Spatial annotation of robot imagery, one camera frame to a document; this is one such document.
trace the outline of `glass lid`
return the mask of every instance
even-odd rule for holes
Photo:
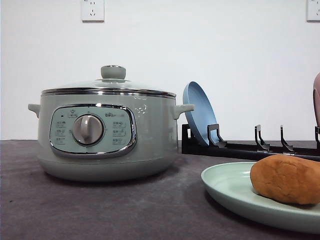
[[[175,93],[167,92],[162,89],[153,89],[145,84],[135,83],[125,80],[126,69],[122,66],[107,65],[101,67],[102,79],[93,81],[84,81],[74,84],[68,84],[59,88],[46,89],[42,91],[43,95],[63,95],[63,94],[144,94],[176,97]]]

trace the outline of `green plate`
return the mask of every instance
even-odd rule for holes
[[[250,181],[254,162],[232,162],[208,167],[201,173],[211,197],[247,219],[291,231],[320,234],[320,203],[283,204],[259,195]]]

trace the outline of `black dish rack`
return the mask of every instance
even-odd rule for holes
[[[280,127],[282,146],[272,146],[266,143],[261,137],[260,125],[254,127],[255,144],[230,143],[228,141],[224,141],[220,136],[219,124],[212,124],[207,126],[209,146],[202,146],[195,139],[195,136],[191,130],[190,137],[188,136],[188,129],[190,129],[188,124],[182,125],[182,154],[248,159],[256,161],[268,156],[284,154],[320,162],[320,142],[318,138],[318,135],[320,134],[320,127],[318,126],[316,126],[314,129],[316,148],[294,147],[289,145],[284,139],[284,130],[282,125]],[[216,131],[219,139],[218,142],[214,142],[211,139],[211,131]]]

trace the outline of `bread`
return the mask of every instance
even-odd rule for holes
[[[272,155],[252,166],[250,179],[258,193],[282,203],[320,202],[320,162]]]

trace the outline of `electrical outlet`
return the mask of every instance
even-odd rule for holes
[[[320,21],[320,0],[307,0],[306,20],[308,22]]]
[[[105,0],[82,0],[82,21],[104,22]]]

